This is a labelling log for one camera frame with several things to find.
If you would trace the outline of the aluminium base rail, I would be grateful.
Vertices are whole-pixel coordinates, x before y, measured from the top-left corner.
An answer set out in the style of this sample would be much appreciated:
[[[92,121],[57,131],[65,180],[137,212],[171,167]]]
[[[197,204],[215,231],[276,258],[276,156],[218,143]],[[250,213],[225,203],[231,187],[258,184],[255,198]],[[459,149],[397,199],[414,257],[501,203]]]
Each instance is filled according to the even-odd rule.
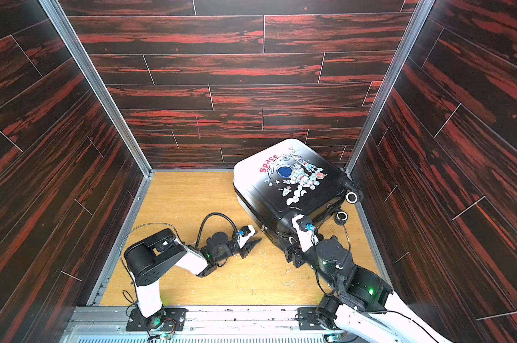
[[[180,332],[127,332],[125,306],[77,307],[62,342],[327,342],[331,331],[300,331],[303,305],[189,306]]]

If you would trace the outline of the right aluminium corner post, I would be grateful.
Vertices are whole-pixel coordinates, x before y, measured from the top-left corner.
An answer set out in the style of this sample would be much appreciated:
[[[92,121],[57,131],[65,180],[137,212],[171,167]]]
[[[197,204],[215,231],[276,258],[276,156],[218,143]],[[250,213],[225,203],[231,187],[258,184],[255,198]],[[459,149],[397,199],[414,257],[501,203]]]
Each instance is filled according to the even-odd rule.
[[[394,54],[394,58],[388,67],[388,71],[378,90],[378,94],[370,108],[364,127],[358,136],[354,150],[351,153],[350,160],[348,160],[348,163],[346,164],[346,174],[350,179],[352,179],[351,173],[354,170],[358,158],[373,131],[382,108],[384,107],[399,74],[401,73],[408,55],[414,47],[418,35],[420,34],[434,3],[434,0],[419,1],[411,16],[410,22],[402,36],[402,40]]]

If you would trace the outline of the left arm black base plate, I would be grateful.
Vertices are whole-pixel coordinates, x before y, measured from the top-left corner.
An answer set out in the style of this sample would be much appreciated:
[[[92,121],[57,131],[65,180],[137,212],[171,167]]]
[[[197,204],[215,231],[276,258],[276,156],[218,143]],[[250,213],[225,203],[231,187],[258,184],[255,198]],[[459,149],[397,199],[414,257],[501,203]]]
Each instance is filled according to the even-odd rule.
[[[127,332],[180,332],[184,328],[186,308],[164,307],[150,317],[144,317],[138,308],[131,311],[125,330]]]

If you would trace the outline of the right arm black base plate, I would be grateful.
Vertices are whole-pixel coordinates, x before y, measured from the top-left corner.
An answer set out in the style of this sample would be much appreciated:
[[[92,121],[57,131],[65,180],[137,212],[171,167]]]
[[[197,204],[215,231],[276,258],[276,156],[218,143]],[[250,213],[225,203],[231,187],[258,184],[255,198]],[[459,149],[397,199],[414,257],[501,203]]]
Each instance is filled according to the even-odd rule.
[[[320,331],[325,330],[318,320],[315,307],[299,307],[295,315],[300,331]]]

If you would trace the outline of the aluminium corner post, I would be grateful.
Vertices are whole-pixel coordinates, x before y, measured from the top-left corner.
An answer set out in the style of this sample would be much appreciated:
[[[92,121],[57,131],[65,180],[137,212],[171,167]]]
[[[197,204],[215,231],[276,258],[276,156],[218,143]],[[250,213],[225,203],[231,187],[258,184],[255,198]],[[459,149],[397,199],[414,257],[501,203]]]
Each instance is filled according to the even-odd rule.
[[[64,42],[75,63],[78,65],[78,68],[83,73],[88,84],[91,86],[91,89],[112,121],[118,134],[120,134],[121,139],[128,147],[129,152],[133,156],[144,177],[150,178],[153,173],[150,163],[145,157],[142,149],[139,147],[133,133],[124,120],[121,111],[115,104],[110,92],[98,74],[98,71],[93,65],[91,58],[81,43],[81,40],[79,40],[78,35],[62,9],[59,1],[39,0],[38,2],[55,30],[58,32],[60,38]]]
[[[414,47],[418,35],[420,34],[434,3],[434,0],[419,1],[411,16],[410,22],[402,36],[402,40],[394,54],[394,58],[388,67],[388,71],[378,90],[378,94],[370,108],[364,127],[358,136],[354,150],[351,153],[350,160],[348,160],[348,163],[346,164],[346,174],[350,179],[352,179],[351,173],[354,170],[358,158],[373,131],[382,108],[384,107],[399,74],[401,73],[408,55]]]

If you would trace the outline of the black white astronaut suitcase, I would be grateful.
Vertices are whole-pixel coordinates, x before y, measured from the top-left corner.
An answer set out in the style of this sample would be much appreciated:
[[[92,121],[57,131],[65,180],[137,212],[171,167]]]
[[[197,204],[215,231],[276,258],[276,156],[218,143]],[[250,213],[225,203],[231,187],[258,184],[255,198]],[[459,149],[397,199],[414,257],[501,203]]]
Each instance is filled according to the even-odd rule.
[[[303,214],[318,228],[344,202],[364,198],[344,170],[297,139],[286,139],[235,164],[239,203],[280,250],[299,244],[291,222]]]

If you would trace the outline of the left aluminium corner post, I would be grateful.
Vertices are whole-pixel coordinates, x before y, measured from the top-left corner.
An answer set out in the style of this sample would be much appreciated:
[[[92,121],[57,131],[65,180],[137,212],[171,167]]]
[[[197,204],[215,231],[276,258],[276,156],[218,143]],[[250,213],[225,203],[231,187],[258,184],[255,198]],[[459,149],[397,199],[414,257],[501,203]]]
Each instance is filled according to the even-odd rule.
[[[115,104],[110,92],[98,74],[98,71],[93,65],[91,58],[81,43],[81,40],[79,40],[78,35],[62,9],[59,1],[39,0],[38,2],[55,30],[58,32],[60,38],[64,42],[75,63],[78,65],[78,68],[83,73],[88,84],[91,86],[91,89],[112,121],[118,134],[120,134],[121,139],[128,147],[129,152],[133,156],[144,177],[150,178],[153,173],[150,163],[145,157],[142,149],[139,147],[133,133],[124,120],[121,111]]]

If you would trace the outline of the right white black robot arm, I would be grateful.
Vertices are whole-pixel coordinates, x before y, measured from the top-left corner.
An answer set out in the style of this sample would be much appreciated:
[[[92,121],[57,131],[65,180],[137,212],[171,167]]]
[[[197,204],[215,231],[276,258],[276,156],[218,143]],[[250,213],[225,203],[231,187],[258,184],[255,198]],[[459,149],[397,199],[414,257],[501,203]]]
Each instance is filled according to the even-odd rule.
[[[298,309],[302,330],[330,330],[327,342],[341,341],[343,332],[367,342],[447,342],[387,282],[355,264],[336,237],[306,249],[294,244],[288,252],[296,265],[307,264],[316,281],[330,287],[316,307]]]

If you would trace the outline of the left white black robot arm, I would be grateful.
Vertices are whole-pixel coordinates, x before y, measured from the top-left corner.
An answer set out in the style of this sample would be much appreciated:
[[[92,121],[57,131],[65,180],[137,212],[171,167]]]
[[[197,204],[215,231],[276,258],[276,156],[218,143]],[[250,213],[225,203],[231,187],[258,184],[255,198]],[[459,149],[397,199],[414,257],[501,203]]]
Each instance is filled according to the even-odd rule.
[[[261,241],[254,239],[253,226],[242,227],[232,240],[217,232],[206,240],[201,249],[182,243],[171,229],[161,230],[141,240],[124,252],[123,257],[137,296],[137,308],[146,320],[163,309],[159,283],[171,268],[180,267],[197,277],[206,277],[237,254],[246,258]]]

